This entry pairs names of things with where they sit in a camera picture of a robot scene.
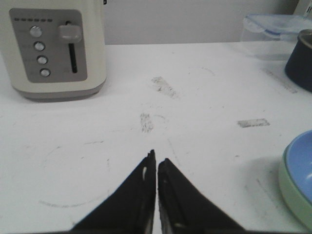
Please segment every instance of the gray wall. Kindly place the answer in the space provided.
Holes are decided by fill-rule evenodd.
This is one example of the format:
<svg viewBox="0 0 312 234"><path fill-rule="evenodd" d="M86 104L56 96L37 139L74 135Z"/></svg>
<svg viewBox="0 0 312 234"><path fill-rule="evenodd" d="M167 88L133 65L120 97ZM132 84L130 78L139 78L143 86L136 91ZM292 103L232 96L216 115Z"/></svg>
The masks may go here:
<svg viewBox="0 0 312 234"><path fill-rule="evenodd" d="M107 0L106 44L239 41L250 13L292 14L298 0Z"/></svg>

